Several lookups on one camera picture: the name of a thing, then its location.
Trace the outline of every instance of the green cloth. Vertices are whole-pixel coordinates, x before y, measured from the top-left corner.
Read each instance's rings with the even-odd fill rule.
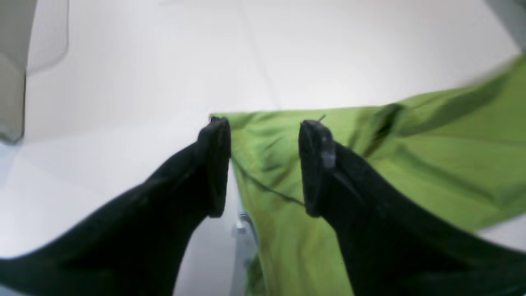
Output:
[[[218,115],[230,120],[241,200],[259,236],[252,295],[352,295],[334,231],[290,200],[303,201],[298,132],[305,119],[325,115],[336,141],[466,231],[526,211],[524,57],[480,85],[387,106]]]

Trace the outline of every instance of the green fabric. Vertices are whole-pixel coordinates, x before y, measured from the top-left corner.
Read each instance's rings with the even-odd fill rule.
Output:
[[[394,105],[218,114],[230,120],[239,191],[259,236],[249,293],[261,295],[264,282],[271,296],[352,295],[332,228],[288,200],[303,201],[301,121],[325,115],[334,138],[398,190],[475,231],[526,211],[525,94],[521,57],[480,85]]]

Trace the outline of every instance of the white table surface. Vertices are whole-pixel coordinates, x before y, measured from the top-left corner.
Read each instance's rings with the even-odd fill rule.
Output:
[[[519,52],[481,0],[74,0],[68,51],[27,79],[0,146],[0,257],[42,246],[193,142],[211,112],[378,105]],[[237,190],[194,233],[176,295],[228,295]]]

